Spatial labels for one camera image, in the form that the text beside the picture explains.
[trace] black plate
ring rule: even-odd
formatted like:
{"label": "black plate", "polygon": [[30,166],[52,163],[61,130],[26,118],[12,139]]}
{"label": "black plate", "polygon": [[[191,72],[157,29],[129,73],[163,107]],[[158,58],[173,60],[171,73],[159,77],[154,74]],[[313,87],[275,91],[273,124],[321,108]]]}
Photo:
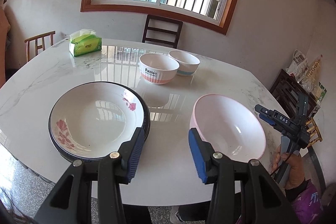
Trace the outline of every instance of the black plate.
{"label": "black plate", "polygon": [[[140,103],[142,105],[143,111],[144,111],[142,128],[144,130],[145,141],[146,141],[146,139],[148,137],[148,134],[149,134],[150,127],[151,127],[151,119],[150,119],[150,112],[149,112],[148,106],[146,105],[146,103],[142,99],[142,97],[139,94],[137,94],[134,90],[132,90],[129,87],[124,86],[122,84],[118,84],[118,83],[114,83],[114,82],[108,82],[108,81],[99,81],[99,82],[112,83],[112,84],[115,84],[115,85],[122,86],[123,88],[125,88],[125,89],[129,90],[130,92],[132,92],[139,99],[139,101],[140,101]],[[91,162],[91,161],[99,161],[102,158],[104,158],[104,157],[101,157],[101,158],[84,158],[84,157],[75,156],[75,155],[73,155],[73,154],[65,151],[63,148],[61,148],[58,145],[58,143],[54,139],[53,134],[51,133],[51,122],[50,121],[51,121],[51,114],[53,112],[54,107],[55,106],[53,106],[53,108],[52,108],[52,110],[50,112],[50,115],[49,115],[48,128],[49,128],[50,139],[51,139],[53,145],[55,146],[55,148],[57,149],[57,151],[61,154],[61,156],[63,158],[65,158],[66,160],[70,161],[70,162],[73,162],[75,160],[83,160],[85,162]]]}

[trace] bowl with orange stripe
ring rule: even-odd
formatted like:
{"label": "bowl with orange stripe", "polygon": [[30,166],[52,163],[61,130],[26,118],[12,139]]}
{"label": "bowl with orange stripe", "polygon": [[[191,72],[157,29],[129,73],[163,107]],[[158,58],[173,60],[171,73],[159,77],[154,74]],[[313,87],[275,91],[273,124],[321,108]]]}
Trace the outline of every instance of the bowl with orange stripe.
{"label": "bowl with orange stripe", "polygon": [[175,59],[163,54],[144,54],[140,56],[139,60],[142,77],[154,85],[170,82],[180,67]]}

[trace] wooden window frame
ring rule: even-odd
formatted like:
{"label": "wooden window frame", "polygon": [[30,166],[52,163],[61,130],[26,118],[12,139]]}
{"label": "wooden window frame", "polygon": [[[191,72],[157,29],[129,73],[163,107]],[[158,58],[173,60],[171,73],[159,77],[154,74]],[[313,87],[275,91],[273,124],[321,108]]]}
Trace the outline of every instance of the wooden window frame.
{"label": "wooden window frame", "polygon": [[227,33],[237,4],[237,0],[226,0],[223,15],[220,19],[219,25],[216,25],[196,17],[154,7],[138,6],[138,5],[120,5],[120,4],[92,4],[91,2],[92,0],[82,0],[81,12],[117,11],[117,12],[151,14],[189,22],[222,33],[224,35],[226,35]]}

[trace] black cable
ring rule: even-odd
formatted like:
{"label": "black cable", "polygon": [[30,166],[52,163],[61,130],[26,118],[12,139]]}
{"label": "black cable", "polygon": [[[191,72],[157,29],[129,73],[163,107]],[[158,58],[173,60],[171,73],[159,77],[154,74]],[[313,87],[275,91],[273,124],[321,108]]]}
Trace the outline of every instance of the black cable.
{"label": "black cable", "polygon": [[297,140],[296,140],[296,143],[295,143],[295,146],[293,146],[293,148],[291,149],[291,151],[290,151],[290,153],[289,153],[289,155],[288,155],[288,157],[271,173],[271,175],[270,176],[273,176],[274,175],[274,173],[276,172],[276,171],[278,171],[279,170],[279,168],[281,167],[281,165],[283,165],[283,164],[285,164],[286,163],[286,161],[291,157],[291,155],[293,154],[293,152],[294,152],[294,150],[295,150],[295,148],[296,148],[296,146],[297,146],[297,144],[299,143],[299,140],[300,140],[300,137],[301,137],[301,133],[302,133],[302,130],[300,131],[300,133],[299,133],[299,136],[298,136],[298,138],[297,138]]}

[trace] pink flower design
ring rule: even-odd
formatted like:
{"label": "pink flower design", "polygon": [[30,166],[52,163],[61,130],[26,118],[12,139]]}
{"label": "pink flower design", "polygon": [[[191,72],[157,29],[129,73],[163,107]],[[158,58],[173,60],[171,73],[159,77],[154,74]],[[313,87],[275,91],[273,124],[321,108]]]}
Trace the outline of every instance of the pink flower design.
{"label": "pink flower design", "polygon": [[63,121],[63,120],[59,120],[58,122],[56,122],[56,125],[59,128],[58,137],[57,137],[58,141],[61,144],[65,145],[66,148],[74,150],[75,145],[68,138],[69,130],[68,130],[68,126],[67,126],[66,122]]}
{"label": "pink flower design", "polygon": [[137,105],[136,103],[130,103],[125,97],[123,98],[124,101],[126,101],[126,106],[132,111],[135,110],[135,106]]}

